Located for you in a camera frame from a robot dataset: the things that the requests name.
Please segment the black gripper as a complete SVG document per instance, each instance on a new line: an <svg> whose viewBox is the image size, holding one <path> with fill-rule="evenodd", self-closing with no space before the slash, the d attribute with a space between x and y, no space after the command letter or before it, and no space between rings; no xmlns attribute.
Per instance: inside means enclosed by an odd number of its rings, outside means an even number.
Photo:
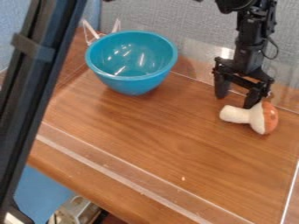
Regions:
<svg viewBox="0 0 299 224"><path fill-rule="evenodd" d="M262 97L268 97L274 82L261 68L265 49L266 44L237 44L232 59L214 58L212 74L216 98L222 99L228 95L229 84L237 84L248 90L244 109L250 109Z"/></svg>

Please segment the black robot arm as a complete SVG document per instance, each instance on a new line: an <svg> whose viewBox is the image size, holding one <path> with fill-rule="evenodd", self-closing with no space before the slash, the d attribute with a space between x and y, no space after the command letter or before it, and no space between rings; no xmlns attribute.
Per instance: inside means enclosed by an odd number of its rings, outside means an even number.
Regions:
<svg viewBox="0 0 299 224"><path fill-rule="evenodd" d="M242 108L250 109L270 93L274 80L262 71L264 59L273 60L278 54L266 56L266 45L278 49L270 34L276 26L276 0L214 0L222 14L237 13L237 37L233 59L214 58L213 87L217 99L228 95L229 84L246 90Z"/></svg>

